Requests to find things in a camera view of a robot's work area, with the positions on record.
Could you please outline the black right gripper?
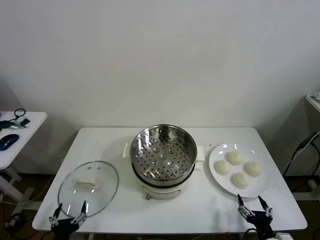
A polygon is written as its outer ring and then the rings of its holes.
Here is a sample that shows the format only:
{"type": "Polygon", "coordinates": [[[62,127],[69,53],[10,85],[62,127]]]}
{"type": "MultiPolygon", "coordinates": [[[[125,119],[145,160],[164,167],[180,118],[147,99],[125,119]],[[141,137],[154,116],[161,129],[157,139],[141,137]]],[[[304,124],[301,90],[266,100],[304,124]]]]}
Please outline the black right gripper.
{"type": "Polygon", "coordinates": [[[248,223],[255,226],[259,240],[274,238],[275,233],[270,225],[273,220],[273,209],[268,206],[260,195],[258,199],[264,211],[251,211],[245,206],[242,197],[237,194],[238,211],[248,223]]]}

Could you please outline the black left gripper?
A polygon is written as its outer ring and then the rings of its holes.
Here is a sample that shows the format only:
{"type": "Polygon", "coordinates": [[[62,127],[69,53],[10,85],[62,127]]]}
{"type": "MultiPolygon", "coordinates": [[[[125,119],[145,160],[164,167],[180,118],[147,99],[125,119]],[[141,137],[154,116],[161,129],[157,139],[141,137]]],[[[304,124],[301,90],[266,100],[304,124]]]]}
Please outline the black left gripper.
{"type": "Polygon", "coordinates": [[[48,218],[54,239],[70,239],[72,233],[76,232],[87,218],[87,203],[84,201],[77,217],[58,220],[62,205],[60,203],[53,216],[48,218]]]}

